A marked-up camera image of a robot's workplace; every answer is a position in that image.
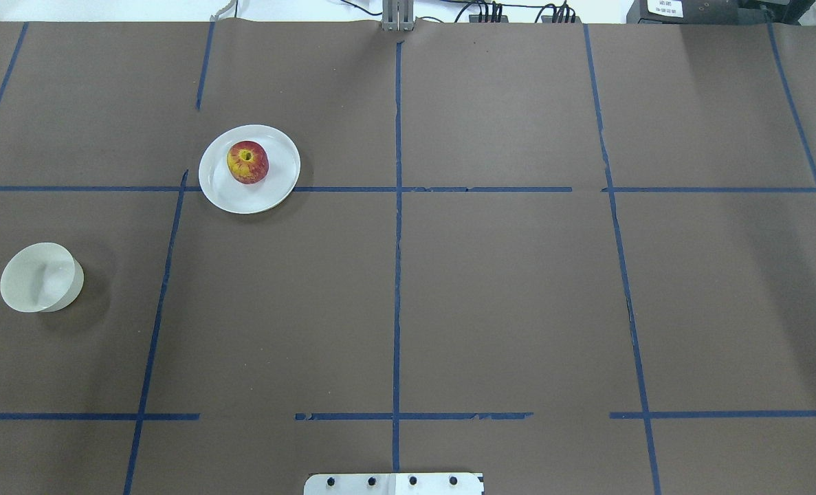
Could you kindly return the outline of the red yellow apple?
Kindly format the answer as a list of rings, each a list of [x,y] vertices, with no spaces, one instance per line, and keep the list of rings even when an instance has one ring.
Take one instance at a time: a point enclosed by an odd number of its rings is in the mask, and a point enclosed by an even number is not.
[[[262,181],[269,172],[266,150],[255,141],[243,140],[233,144],[225,160],[232,178],[245,185]]]

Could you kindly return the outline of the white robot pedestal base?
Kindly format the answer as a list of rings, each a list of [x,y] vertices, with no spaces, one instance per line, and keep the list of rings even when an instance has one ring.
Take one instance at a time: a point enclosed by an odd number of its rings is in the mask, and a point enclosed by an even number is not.
[[[304,494],[483,494],[483,475],[471,472],[316,474]]]

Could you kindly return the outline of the white round plate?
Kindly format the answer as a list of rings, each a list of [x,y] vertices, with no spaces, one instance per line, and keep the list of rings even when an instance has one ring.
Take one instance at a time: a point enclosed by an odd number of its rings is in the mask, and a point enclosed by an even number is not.
[[[251,141],[267,154],[269,168],[260,181],[245,184],[228,170],[226,155],[235,145]],[[224,211],[254,214],[272,209],[285,200],[300,177],[300,154],[294,141],[272,126],[236,126],[212,141],[198,166],[198,181],[207,200]]]

